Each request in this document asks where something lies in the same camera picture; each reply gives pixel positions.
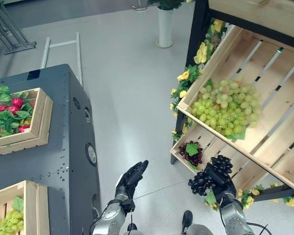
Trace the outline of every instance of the green grapes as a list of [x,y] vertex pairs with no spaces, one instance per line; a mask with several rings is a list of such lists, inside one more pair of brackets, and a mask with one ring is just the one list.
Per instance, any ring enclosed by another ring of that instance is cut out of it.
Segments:
[[23,213],[12,210],[0,219],[0,235],[14,235],[24,228]]
[[252,84],[243,83],[240,78],[221,80],[199,89],[191,113],[223,135],[242,134],[246,126],[257,125],[260,96]]

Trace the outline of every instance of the white vase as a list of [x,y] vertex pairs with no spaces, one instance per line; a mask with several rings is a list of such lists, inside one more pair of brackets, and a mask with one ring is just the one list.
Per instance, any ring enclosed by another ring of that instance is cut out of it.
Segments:
[[173,9],[161,10],[158,7],[159,40],[157,46],[168,48],[172,46]]

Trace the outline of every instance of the potted plant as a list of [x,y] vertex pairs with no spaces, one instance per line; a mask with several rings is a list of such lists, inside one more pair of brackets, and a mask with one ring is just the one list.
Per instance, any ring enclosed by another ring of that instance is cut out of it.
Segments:
[[147,5],[158,4],[159,40],[157,46],[168,48],[172,46],[173,10],[178,9],[184,0],[148,0]]

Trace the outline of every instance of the yellow flower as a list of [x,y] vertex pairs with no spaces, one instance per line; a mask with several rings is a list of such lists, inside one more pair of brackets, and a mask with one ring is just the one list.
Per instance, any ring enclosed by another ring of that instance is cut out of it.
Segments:
[[238,197],[241,197],[243,195],[243,190],[241,189],[237,190],[236,194]]
[[207,49],[208,47],[204,42],[202,42],[199,46],[196,56],[194,57],[196,64],[205,63],[207,61]]
[[260,194],[260,192],[254,188],[251,190],[251,193],[254,194],[255,196]]
[[186,80],[190,75],[189,71],[186,71],[177,77],[177,80],[180,82],[182,80]]
[[174,92],[176,92],[175,88],[172,89],[171,94],[173,94]]
[[182,132],[185,134],[187,132],[187,127],[183,126]]
[[187,91],[181,91],[180,92],[180,98],[183,98],[187,95]]
[[213,28],[215,31],[220,32],[223,26],[223,21],[215,19],[213,23]]
[[294,198],[290,199],[289,202],[286,203],[289,207],[294,207]]
[[251,196],[249,196],[246,200],[247,204],[249,204],[249,205],[252,204],[254,201],[255,201],[255,199],[252,198]]
[[277,187],[278,183],[269,183],[270,187]]

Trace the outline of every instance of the round gauge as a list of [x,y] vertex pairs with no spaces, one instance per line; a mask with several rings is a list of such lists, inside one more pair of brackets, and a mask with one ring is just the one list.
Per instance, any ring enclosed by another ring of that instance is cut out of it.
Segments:
[[87,123],[90,123],[90,113],[87,107],[85,108],[85,118]]
[[92,145],[90,143],[88,143],[86,145],[86,155],[87,155],[87,158],[88,158],[89,162],[92,165],[96,165],[96,163],[97,163],[96,151],[95,151],[95,149],[92,147]]

